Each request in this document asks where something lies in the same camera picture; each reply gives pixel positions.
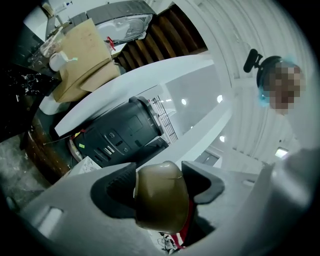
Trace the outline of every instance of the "wooden stair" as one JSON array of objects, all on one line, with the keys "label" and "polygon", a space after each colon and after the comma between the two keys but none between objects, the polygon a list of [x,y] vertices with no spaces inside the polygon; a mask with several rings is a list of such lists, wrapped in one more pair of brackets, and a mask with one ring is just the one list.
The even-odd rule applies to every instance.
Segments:
[{"label": "wooden stair", "polygon": [[129,42],[114,60],[129,72],[153,62],[206,50],[195,26],[173,5],[152,19],[144,39]]}]

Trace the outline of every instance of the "gray tiled floor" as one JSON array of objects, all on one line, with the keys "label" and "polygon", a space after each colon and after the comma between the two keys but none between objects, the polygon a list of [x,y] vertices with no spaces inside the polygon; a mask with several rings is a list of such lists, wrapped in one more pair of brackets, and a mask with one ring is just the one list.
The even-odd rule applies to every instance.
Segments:
[{"label": "gray tiled floor", "polygon": [[19,149],[20,139],[12,137],[0,143],[0,179],[3,193],[23,208],[50,184]]}]

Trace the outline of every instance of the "wire rack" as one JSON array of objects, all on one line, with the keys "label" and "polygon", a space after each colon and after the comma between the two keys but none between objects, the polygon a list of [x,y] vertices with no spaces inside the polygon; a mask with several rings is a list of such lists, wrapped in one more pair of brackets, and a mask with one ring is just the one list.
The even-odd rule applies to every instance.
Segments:
[{"label": "wire rack", "polygon": [[167,112],[161,103],[160,97],[156,96],[151,100],[153,104],[153,108],[158,114],[159,121],[161,122],[161,125],[163,126],[164,133],[167,135],[170,141],[167,141],[168,144],[174,143],[178,140],[178,137],[176,135],[175,129],[173,128],[170,119],[167,115]]}]

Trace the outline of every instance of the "tan rounded object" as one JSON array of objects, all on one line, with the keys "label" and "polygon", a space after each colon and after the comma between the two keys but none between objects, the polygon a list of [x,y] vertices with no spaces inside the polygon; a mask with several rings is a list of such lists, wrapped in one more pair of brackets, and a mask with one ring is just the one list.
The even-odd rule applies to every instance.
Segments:
[{"label": "tan rounded object", "polygon": [[136,224],[167,234],[185,225],[189,196],[181,170],[173,162],[144,166],[136,173]]}]

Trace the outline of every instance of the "white wall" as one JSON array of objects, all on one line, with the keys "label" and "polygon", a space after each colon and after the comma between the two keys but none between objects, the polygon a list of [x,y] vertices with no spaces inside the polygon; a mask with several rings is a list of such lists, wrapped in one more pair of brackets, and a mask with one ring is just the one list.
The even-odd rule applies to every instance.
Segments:
[{"label": "white wall", "polygon": [[39,6],[29,13],[23,23],[42,41],[46,40],[48,18]]},{"label": "white wall", "polygon": [[[50,5],[52,8],[56,8],[61,5],[63,2],[70,2],[69,0],[49,0]],[[60,18],[63,22],[66,22],[68,19],[89,11],[93,8],[106,5],[108,2],[119,2],[117,0],[72,0],[72,4],[70,4],[65,10],[59,13]]]}]

